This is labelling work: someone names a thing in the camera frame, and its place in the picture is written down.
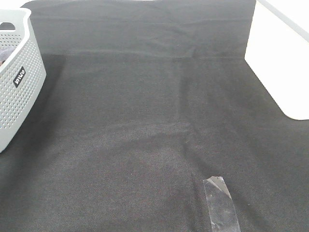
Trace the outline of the white plastic storage bin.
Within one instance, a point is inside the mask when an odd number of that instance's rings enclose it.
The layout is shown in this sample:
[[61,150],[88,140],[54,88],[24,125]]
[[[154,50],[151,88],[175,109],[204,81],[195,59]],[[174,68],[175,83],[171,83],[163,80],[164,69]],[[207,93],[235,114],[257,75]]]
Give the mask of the white plastic storage bin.
[[258,0],[245,61],[282,112],[309,118],[309,2]]

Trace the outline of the grey cloth in basket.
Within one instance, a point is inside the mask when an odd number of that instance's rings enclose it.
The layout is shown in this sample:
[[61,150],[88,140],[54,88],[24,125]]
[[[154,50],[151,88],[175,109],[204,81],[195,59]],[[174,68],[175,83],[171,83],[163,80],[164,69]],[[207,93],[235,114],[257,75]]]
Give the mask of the grey cloth in basket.
[[0,66],[8,59],[8,57],[15,50],[15,47],[5,47],[0,49]]

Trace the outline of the grey perforated laundry basket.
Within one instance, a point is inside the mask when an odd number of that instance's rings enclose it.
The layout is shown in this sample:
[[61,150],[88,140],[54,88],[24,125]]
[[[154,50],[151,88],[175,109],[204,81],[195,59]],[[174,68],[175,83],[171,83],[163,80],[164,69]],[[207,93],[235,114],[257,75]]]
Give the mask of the grey perforated laundry basket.
[[5,150],[33,107],[46,70],[27,8],[1,9],[0,48],[15,50],[0,66],[0,149]]

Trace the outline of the clear adhesive tape strip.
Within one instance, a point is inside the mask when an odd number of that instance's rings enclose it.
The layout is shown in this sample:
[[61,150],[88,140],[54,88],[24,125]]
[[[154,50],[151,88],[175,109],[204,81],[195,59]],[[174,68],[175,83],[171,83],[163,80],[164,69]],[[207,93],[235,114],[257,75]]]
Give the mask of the clear adhesive tape strip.
[[236,209],[221,176],[203,180],[211,229],[213,232],[240,232]]

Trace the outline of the black fabric table cover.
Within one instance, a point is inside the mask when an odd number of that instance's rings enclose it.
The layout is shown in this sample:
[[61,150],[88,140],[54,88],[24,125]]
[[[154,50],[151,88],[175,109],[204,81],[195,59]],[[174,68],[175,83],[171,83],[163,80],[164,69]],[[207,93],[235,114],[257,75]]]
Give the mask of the black fabric table cover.
[[46,70],[0,156],[3,232],[209,232],[221,176],[243,232],[309,229],[309,124],[244,60],[253,0],[25,4]]

